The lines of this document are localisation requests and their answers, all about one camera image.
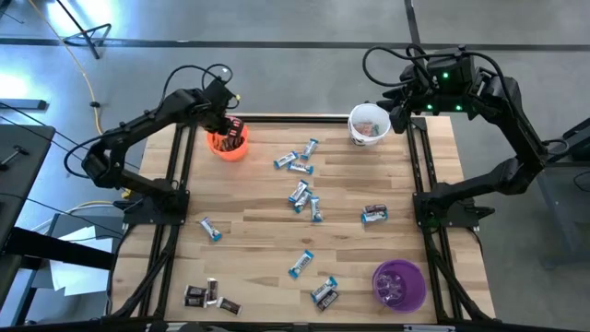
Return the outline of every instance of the purple bowl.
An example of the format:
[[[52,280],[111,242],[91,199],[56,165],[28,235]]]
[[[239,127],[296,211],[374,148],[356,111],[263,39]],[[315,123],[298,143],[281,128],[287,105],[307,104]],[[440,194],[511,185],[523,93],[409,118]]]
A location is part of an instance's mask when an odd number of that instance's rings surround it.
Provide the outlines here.
[[[395,291],[379,290],[385,279],[391,280]],[[372,275],[372,288],[375,297],[386,307],[398,313],[413,313],[426,300],[426,281],[420,269],[405,259],[395,259],[384,262]],[[391,294],[390,299],[384,301],[383,296]]]

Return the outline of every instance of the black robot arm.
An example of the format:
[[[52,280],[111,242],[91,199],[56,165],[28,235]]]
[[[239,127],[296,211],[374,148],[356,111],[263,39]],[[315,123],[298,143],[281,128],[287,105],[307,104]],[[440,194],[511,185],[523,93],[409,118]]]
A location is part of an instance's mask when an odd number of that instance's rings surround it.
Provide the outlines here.
[[[199,124],[209,132],[226,135],[230,127],[230,120],[225,116],[226,108],[233,97],[219,79],[213,79],[204,90],[178,89],[156,109],[144,111],[136,119],[120,123],[119,128],[106,131],[89,149],[82,168],[101,188],[124,187],[146,196],[168,195],[174,191],[170,182],[149,180],[124,169],[127,150],[171,124]]]
[[[481,67],[476,69],[475,56],[490,61],[495,72]],[[386,91],[383,96],[387,100],[377,104],[390,113],[392,127],[398,134],[406,130],[412,113],[422,112],[466,113],[469,120],[481,115],[500,128],[515,151],[514,157],[489,173],[457,184],[438,183],[431,192],[415,196],[417,213],[421,214],[418,217],[430,220],[427,222],[430,226],[434,226],[434,222],[448,224],[449,211],[461,210],[464,215],[466,211],[472,217],[454,215],[453,219],[478,220],[493,210],[474,207],[472,197],[491,192],[522,194],[545,167],[547,148],[523,112],[518,82],[504,77],[487,55],[458,47],[424,54],[422,58],[427,60],[426,66],[413,61],[400,76],[407,84]]]

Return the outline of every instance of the white paper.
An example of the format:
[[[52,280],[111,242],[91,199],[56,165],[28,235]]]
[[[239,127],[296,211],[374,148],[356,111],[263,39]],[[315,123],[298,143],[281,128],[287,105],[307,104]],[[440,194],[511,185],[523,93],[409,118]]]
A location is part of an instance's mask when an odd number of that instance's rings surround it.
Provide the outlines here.
[[[96,236],[94,226],[87,227],[61,237],[61,240],[87,239]],[[87,247],[102,250],[110,253],[112,250],[112,239],[91,239],[76,242]],[[53,288],[57,291],[65,288],[65,296],[90,293],[95,291],[106,291],[109,270],[83,267],[64,262],[51,261]]]

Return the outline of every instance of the wooden table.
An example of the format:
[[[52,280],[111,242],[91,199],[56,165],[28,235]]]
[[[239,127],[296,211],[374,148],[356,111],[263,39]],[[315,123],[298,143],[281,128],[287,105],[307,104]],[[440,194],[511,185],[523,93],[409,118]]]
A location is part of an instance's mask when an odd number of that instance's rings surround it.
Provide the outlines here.
[[[427,121],[439,181],[461,181],[463,174],[450,119],[428,117]],[[392,132],[374,147],[359,148],[350,143],[345,124],[248,125],[249,152],[238,163],[228,163],[213,155],[207,146],[207,133],[201,129],[197,133],[188,184],[189,217],[176,250],[165,318],[435,323],[424,242],[410,199],[415,188],[406,135]],[[173,133],[174,127],[169,126],[149,138],[142,175],[165,176]],[[273,168],[272,160],[291,150],[302,151],[311,137],[320,141],[310,160],[315,168],[313,175]],[[322,223],[310,222],[309,207],[296,214],[289,206],[287,197],[301,178],[320,196],[325,218]],[[388,206],[389,220],[363,228],[361,208],[379,203]],[[223,233],[218,243],[212,243],[199,225],[204,217],[210,217]],[[114,273],[114,310],[145,275],[153,232],[153,226],[138,226],[124,243]],[[473,235],[449,229],[449,239],[456,276],[483,312],[493,316],[486,272]],[[298,279],[292,279],[288,269],[304,249],[312,251],[315,258]],[[413,314],[392,313],[372,293],[375,268],[395,258],[414,262],[427,279],[426,302]],[[322,285],[328,276],[338,281],[340,297],[319,313],[310,291]],[[242,304],[240,316],[217,307],[183,306],[185,286],[205,287],[207,278],[218,280],[221,296]],[[159,282],[155,285],[152,310]],[[451,313],[443,281],[442,288],[445,308]]]

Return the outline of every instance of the orange bucket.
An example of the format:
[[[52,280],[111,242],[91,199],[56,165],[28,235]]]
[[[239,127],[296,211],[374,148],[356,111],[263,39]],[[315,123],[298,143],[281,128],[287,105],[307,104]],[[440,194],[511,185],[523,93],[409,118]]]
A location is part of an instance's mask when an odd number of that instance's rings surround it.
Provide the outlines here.
[[[233,151],[220,151],[215,148],[215,144],[213,143],[214,140],[221,140],[225,138],[219,134],[211,134],[206,133],[206,142],[211,149],[211,152],[220,156],[225,161],[240,161],[248,151],[248,126],[245,124],[242,129],[243,143],[240,145],[239,148],[234,149]]]

